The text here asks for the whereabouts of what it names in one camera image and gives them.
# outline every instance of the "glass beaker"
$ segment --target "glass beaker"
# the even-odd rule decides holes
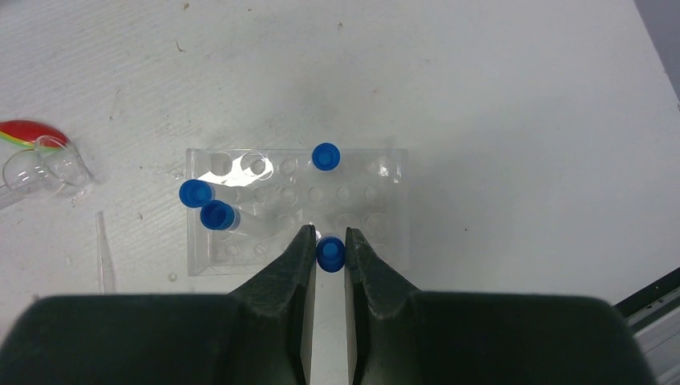
[[[44,199],[76,194],[90,172],[73,143],[40,136],[31,149],[17,152],[2,167],[0,209],[23,198]]]

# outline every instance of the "gray floor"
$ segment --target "gray floor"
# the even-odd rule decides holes
[[[675,95],[680,99],[680,2],[635,0],[635,5],[650,33]]]

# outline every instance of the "white table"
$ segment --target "white table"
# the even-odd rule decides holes
[[[408,148],[424,289],[618,302],[678,267],[680,111],[630,0],[0,0],[0,47],[0,117],[100,182],[0,213],[4,331],[97,291],[98,210],[120,293],[248,279],[187,277],[186,148]],[[346,383],[342,283],[318,272],[313,383]]]

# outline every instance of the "red and yellow object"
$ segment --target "red and yellow object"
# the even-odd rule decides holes
[[[32,120],[7,120],[6,122],[0,122],[0,138],[22,147],[33,148],[35,140],[45,135],[59,138],[63,143],[68,143],[68,138],[60,130],[44,123]]]

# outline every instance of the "blue cap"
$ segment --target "blue cap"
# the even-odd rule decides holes
[[[208,203],[213,198],[213,194],[210,184],[198,179],[187,180],[180,187],[180,201],[192,209]]]
[[[223,201],[210,201],[200,210],[200,223],[209,230],[236,228],[240,219],[238,210]]]
[[[338,237],[324,237],[317,244],[317,262],[322,269],[335,273],[345,265],[345,245]]]
[[[331,143],[321,143],[312,152],[312,162],[321,171],[330,171],[340,164],[340,150]]]

